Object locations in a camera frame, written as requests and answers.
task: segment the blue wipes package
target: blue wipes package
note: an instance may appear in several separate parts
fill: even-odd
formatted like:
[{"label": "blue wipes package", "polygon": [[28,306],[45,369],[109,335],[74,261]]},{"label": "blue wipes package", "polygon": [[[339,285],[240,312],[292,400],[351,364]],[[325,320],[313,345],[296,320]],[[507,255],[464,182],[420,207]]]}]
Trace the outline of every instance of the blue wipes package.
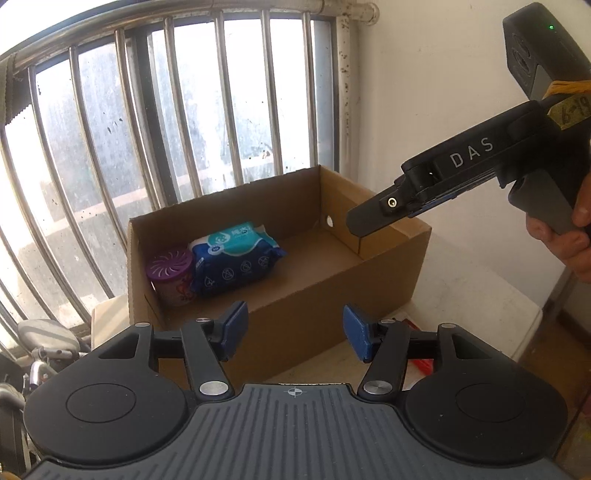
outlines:
[{"label": "blue wipes package", "polygon": [[195,257],[191,289],[211,296],[262,278],[285,255],[265,227],[242,223],[189,245]]}]

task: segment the silver screw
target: silver screw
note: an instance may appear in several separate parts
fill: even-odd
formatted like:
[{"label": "silver screw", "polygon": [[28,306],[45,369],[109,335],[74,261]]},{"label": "silver screw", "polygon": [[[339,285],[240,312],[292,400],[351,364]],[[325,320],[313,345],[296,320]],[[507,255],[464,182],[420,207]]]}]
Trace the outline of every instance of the silver screw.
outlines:
[{"label": "silver screw", "polygon": [[392,391],[392,385],[385,380],[370,380],[363,386],[363,389],[372,395],[385,395]]},{"label": "silver screw", "polygon": [[221,395],[223,393],[226,393],[229,388],[230,387],[228,387],[228,384],[225,382],[220,382],[218,380],[211,380],[209,382],[202,383],[201,386],[199,387],[199,391],[203,395],[209,395],[209,396],[214,397],[216,395]]}]

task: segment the wooden floor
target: wooden floor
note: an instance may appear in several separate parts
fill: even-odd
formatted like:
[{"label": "wooden floor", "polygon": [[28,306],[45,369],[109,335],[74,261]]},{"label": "wooden floor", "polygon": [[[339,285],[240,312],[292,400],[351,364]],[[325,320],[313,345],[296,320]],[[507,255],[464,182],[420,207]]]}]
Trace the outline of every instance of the wooden floor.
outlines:
[{"label": "wooden floor", "polygon": [[582,412],[591,387],[591,349],[586,339],[562,323],[542,323],[520,364],[566,400],[570,428],[556,461],[576,479],[591,478],[591,419]]}]

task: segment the red object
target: red object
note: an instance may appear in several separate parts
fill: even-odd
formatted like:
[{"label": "red object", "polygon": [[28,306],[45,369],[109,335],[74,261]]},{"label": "red object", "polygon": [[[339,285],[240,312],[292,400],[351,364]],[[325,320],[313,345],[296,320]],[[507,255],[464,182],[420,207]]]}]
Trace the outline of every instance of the red object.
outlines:
[{"label": "red object", "polygon": [[[420,330],[420,328],[417,327],[409,319],[404,319],[403,322],[406,323],[413,330]],[[428,359],[428,358],[422,358],[422,359],[412,360],[412,362],[423,373],[423,375],[431,375],[433,373],[433,360]]]}]

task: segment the purple lid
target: purple lid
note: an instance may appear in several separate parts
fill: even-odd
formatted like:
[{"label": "purple lid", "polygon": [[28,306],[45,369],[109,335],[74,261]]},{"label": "purple lid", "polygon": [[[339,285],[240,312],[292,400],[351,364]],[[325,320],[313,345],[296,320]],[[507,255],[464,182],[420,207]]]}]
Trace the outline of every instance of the purple lid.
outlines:
[{"label": "purple lid", "polygon": [[146,265],[151,281],[168,282],[183,277],[193,263],[193,254],[186,248],[172,248],[156,255]]}]

